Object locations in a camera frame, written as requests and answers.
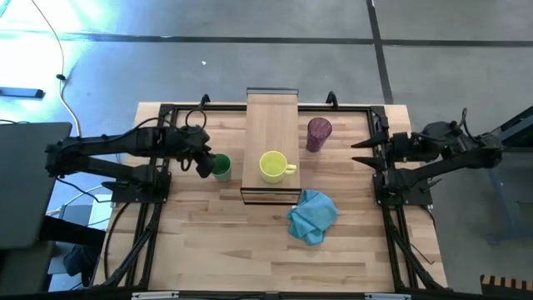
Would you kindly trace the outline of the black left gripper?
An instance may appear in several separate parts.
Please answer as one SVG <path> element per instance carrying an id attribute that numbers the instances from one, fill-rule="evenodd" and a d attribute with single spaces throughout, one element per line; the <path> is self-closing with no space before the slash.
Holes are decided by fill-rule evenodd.
<path id="1" fill-rule="evenodd" d="M 209 135 L 201 127 L 181 127 L 180 130 L 186 144 L 178 159 L 181 170 L 188 171 L 194 161 L 198 175 L 207 178 L 214 168 L 214 155 L 210 153 L 212 148 L 207 145 Z"/>

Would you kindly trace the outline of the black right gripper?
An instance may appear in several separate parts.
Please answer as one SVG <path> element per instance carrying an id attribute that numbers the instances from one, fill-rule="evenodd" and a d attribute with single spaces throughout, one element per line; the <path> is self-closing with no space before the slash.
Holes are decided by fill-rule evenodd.
<path id="1" fill-rule="evenodd" d="M 384 132 L 376 132 L 371 138 L 351 145 L 351 148 L 374 148 L 389 142 L 389 137 Z M 391 158 L 395 162 L 413 162 L 416 160 L 416 139 L 407 132 L 393 133 L 391 142 Z M 387 169 L 386 160 L 380 157 L 352 157 L 353 161 L 367 165 L 376 171 Z"/>

